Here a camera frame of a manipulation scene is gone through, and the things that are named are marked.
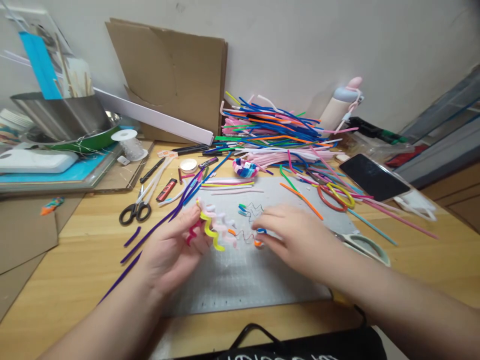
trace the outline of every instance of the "water bottle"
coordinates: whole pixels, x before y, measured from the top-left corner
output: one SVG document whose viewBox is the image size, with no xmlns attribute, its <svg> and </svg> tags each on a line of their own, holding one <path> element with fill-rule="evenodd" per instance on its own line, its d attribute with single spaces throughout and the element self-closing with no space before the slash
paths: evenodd
<svg viewBox="0 0 480 360">
<path fill-rule="evenodd" d="M 316 127 L 324 130 L 335 130 L 346 114 L 349 114 L 350 105 L 362 96 L 362 92 L 359 90 L 362 81 L 363 79 L 358 76 L 350 80 L 346 86 L 338 87 L 320 116 L 321 122 Z M 329 136 L 329 133 L 322 135 L 324 138 Z"/>
</svg>

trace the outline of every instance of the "wooden desk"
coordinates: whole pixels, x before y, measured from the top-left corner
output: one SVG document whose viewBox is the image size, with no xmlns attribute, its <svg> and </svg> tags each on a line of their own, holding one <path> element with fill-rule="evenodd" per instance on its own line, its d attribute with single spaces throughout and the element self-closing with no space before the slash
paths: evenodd
<svg viewBox="0 0 480 360">
<path fill-rule="evenodd" d="M 155 149 L 174 147 L 164 143 Z M 157 161 L 153 155 L 145 172 Z M 160 184 L 178 176 L 179 162 L 170 164 Z M 229 162 L 218 171 L 219 177 L 232 175 Z M 118 217 L 137 195 L 136 189 L 125 194 L 85 196 L 61 232 L 59 246 L 45 256 L 0 324 L 0 359 L 34 359 L 97 305 L 123 271 L 119 264 L 127 253 L 123 244 L 137 225 L 122 227 Z M 140 235 L 175 206 L 158 209 L 154 202 L 153 213 L 142 225 Z M 410 221 L 438 234 L 440 240 L 367 205 L 358 205 L 355 211 L 397 240 L 399 247 L 352 217 L 362 234 L 387 251 L 394 269 L 480 307 L 480 236 L 473 230 L 443 209 L 437 212 L 435 223 L 408 215 Z M 164 321 L 152 346 L 167 329 L 158 358 L 227 349 L 250 322 L 263 325 L 280 339 L 292 339 L 353 328 L 360 324 L 360 317 L 351 308 L 331 301 L 197 314 Z M 255 333 L 245 344 L 264 342 L 267 338 Z"/>
</svg>

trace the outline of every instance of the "scissor handle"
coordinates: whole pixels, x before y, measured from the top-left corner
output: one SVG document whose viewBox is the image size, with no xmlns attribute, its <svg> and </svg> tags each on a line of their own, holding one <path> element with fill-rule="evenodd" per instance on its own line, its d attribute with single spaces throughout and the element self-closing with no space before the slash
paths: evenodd
<svg viewBox="0 0 480 360">
<path fill-rule="evenodd" d="M 146 209 L 146 214 L 144 216 L 142 216 L 142 213 L 145 212 L 145 211 L 143 211 L 144 209 Z M 139 223 L 144 222 L 145 220 L 147 220 L 150 217 L 151 213 L 152 213 L 152 208 L 151 208 L 150 204 L 149 203 L 144 203 L 143 201 L 141 201 L 138 204 L 138 209 L 136 210 L 136 220 Z"/>
<path fill-rule="evenodd" d="M 137 208 L 137 204 L 133 203 L 131 205 L 128 205 L 126 208 L 123 209 L 123 211 L 120 213 L 120 216 L 118 218 L 118 221 L 120 221 L 120 224 L 122 225 L 130 225 L 132 221 L 135 219 L 135 216 L 137 215 L 135 209 Z"/>
<path fill-rule="evenodd" d="M 348 244 L 351 248 L 353 248 L 357 252 L 360 252 L 361 254 L 367 257 L 375 259 L 388 267 L 391 266 L 390 258 L 385 252 L 385 250 L 383 250 L 379 245 L 377 245 L 377 243 L 372 239 L 360 234 L 342 234 L 341 236 L 343 237 L 345 243 Z M 376 253 L 371 252 L 369 249 L 359 245 L 357 242 L 355 242 L 355 240 L 362 241 L 370 245 L 375 250 Z"/>
<path fill-rule="evenodd" d="M 335 211 L 338 211 L 340 213 L 343 213 L 343 212 L 346 212 L 347 211 L 347 205 L 338 200 L 336 196 L 334 196 L 334 194 L 329 190 L 328 187 L 326 187 L 325 185 L 319 185 L 316 190 L 318 191 L 318 196 L 320 196 L 320 199 L 325 203 L 325 205 L 327 205 L 330 209 L 332 210 L 335 210 Z M 326 199 L 325 199 L 325 196 L 324 194 L 322 193 L 322 191 L 326 192 L 328 195 L 330 195 L 330 197 L 332 199 L 334 199 L 341 207 L 335 207 L 333 206 L 331 203 L 329 203 Z"/>
</svg>

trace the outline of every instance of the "hand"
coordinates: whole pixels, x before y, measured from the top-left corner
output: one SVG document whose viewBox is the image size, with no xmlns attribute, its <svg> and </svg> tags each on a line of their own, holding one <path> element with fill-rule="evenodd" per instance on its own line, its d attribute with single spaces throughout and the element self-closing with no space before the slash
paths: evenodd
<svg viewBox="0 0 480 360">
<path fill-rule="evenodd" d="M 210 251 L 212 239 L 196 227 L 197 236 L 186 244 L 189 228 L 200 218 L 196 205 L 182 211 L 171 222 L 164 223 L 151 235 L 134 271 L 147 285 L 166 296 L 178 288 L 199 264 L 202 255 Z"/>
<path fill-rule="evenodd" d="M 329 264 L 340 261 L 337 253 L 347 250 L 316 216 L 294 206 L 266 208 L 251 228 L 279 235 L 282 240 L 269 234 L 257 234 L 256 239 L 292 269 L 320 283 L 328 282 Z"/>
</svg>

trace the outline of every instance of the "green pot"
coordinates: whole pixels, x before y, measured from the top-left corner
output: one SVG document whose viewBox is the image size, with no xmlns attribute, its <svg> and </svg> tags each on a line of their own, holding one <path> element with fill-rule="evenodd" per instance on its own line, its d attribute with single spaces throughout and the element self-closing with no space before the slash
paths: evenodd
<svg viewBox="0 0 480 360">
<path fill-rule="evenodd" d="M 34 125 L 29 128 L 26 133 L 21 135 L 20 140 L 25 143 L 35 144 L 52 150 L 67 150 L 79 154 L 91 154 L 100 151 L 115 142 L 112 140 L 111 136 L 120 130 L 120 118 L 111 117 L 111 123 L 112 127 L 109 130 L 85 137 L 82 140 L 72 141 L 54 141 L 46 136 L 38 126 Z"/>
<path fill-rule="evenodd" d="M 116 126 L 110 130 L 107 130 L 106 132 L 102 132 L 80 141 L 61 143 L 57 145 L 43 145 L 52 150 L 69 150 L 80 154 L 90 154 L 112 145 L 115 141 L 112 140 L 111 136 L 119 130 L 120 126 Z"/>
</svg>

